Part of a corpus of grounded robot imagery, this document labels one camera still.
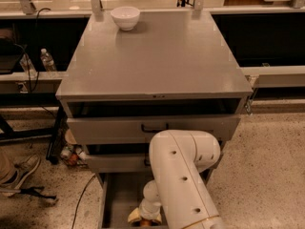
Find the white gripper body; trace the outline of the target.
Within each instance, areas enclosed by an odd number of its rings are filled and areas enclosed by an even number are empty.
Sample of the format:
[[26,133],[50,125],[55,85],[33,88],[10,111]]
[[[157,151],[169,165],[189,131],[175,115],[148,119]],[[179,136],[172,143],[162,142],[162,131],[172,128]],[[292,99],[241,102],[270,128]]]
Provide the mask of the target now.
[[161,218],[161,203],[160,202],[151,202],[146,198],[143,198],[139,205],[140,216],[143,219],[152,221],[152,219]]

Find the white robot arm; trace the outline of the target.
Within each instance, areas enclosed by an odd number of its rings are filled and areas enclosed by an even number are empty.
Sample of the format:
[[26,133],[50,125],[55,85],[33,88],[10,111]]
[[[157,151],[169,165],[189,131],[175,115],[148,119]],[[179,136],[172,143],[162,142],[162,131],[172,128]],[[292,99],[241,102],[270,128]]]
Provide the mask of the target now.
[[217,139],[203,131],[167,130],[149,147],[153,180],[128,222],[167,221],[169,229],[225,229],[200,173],[219,160]]

